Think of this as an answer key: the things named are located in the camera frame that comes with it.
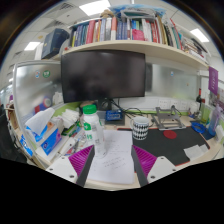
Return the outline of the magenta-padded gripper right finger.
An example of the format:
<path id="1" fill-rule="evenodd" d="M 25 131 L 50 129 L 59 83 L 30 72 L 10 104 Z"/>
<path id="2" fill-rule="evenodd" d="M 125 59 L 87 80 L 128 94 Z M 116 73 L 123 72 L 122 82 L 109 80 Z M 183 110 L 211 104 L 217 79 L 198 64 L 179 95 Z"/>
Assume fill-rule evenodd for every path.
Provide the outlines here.
<path id="1" fill-rule="evenodd" d="M 177 171 L 176 166 L 165 156 L 156 157 L 135 145 L 132 146 L 131 156 L 141 187 Z"/>

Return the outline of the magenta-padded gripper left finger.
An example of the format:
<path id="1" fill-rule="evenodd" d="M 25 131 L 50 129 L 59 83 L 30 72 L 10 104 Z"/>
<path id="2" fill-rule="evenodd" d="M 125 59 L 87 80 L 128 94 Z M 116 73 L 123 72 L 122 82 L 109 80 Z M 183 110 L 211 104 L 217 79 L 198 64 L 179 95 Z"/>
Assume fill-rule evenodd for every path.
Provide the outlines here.
<path id="1" fill-rule="evenodd" d="M 46 171 L 84 187 L 94 155 L 91 145 L 69 157 L 61 156 Z"/>

